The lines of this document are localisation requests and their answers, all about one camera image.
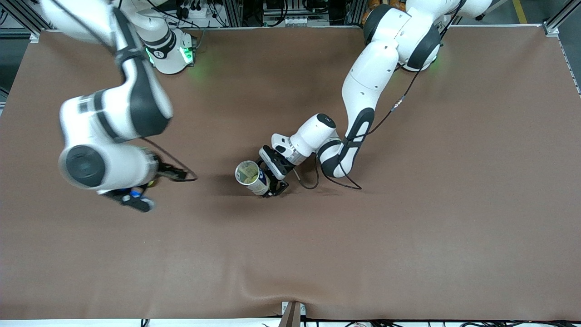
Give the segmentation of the aluminium rack with electronics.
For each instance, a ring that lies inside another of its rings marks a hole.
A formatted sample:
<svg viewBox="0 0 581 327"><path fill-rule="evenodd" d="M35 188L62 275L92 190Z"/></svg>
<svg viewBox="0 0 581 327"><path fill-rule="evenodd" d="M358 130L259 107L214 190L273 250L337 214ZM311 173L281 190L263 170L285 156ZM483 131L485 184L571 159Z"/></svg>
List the aluminium rack with electronics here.
<svg viewBox="0 0 581 327"><path fill-rule="evenodd" d="M361 25L368 0L238 0L243 27Z"/></svg>

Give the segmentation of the aluminium post with brackets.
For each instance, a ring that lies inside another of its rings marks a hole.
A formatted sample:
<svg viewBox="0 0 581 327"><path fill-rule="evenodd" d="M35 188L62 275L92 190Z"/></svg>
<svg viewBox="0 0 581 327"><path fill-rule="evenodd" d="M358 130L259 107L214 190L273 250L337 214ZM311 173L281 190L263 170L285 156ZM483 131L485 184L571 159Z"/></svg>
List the aluminium post with brackets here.
<svg viewBox="0 0 581 327"><path fill-rule="evenodd" d="M300 302L282 302L281 320L278 327L301 327L301 319L306 316L305 304Z"/></svg>

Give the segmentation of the white blue tennis ball can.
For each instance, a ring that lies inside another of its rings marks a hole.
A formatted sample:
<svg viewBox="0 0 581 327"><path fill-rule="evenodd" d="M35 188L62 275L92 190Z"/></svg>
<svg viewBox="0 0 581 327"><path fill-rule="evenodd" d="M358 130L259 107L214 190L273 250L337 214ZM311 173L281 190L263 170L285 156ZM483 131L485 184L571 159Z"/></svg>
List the white blue tennis ball can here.
<svg viewBox="0 0 581 327"><path fill-rule="evenodd" d="M235 178L236 178L237 182L239 184L241 184L238 180L238 176L237 176L237 172L236 172L238 166L235 169ZM263 172L260 170L259 177L254 183L241 184L241 185L243 185L245 188L249 189L255 195L264 195L264 194L266 194L266 191L268 190L268 178L266 178L266 176L264 176Z"/></svg>

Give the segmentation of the aluminium frame profile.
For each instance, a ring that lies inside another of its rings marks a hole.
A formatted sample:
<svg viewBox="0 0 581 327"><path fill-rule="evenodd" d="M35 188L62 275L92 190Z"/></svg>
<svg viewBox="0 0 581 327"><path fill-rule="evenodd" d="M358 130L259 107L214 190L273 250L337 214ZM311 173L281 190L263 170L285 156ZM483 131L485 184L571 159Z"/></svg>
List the aluminium frame profile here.
<svg viewBox="0 0 581 327"><path fill-rule="evenodd" d="M0 0L0 40L38 43L42 31L53 27L42 16L39 0Z"/></svg>
<svg viewBox="0 0 581 327"><path fill-rule="evenodd" d="M547 37L557 37L559 34L558 27L580 6L581 0L566 0L556 14L543 21L542 27L545 35Z"/></svg>

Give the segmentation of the white power strip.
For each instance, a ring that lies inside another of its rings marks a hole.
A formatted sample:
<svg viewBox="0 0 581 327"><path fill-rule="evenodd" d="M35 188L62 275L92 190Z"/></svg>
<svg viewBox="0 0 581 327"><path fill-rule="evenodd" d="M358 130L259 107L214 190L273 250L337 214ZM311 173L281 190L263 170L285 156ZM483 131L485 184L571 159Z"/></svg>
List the white power strip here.
<svg viewBox="0 0 581 327"><path fill-rule="evenodd" d="M175 0L176 16L181 20L207 19L212 15L207 0Z"/></svg>

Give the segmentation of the brown table mat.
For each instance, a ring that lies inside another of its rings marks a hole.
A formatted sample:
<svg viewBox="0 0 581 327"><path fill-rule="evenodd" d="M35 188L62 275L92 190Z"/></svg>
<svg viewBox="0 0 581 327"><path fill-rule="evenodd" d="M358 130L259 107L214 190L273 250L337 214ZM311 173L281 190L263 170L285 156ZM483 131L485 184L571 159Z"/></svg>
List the brown table mat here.
<svg viewBox="0 0 581 327"><path fill-rule="evenodd" d="M452 27L350 173L276 198L234 178L271 135L328 114L358 28L210 30L158 78L156 143L198 175L140 213L59 172L61 103L116 86L106 50L56 32L25 52L0 117L0 319L581 321L581 97L542 27Z"/></svg>

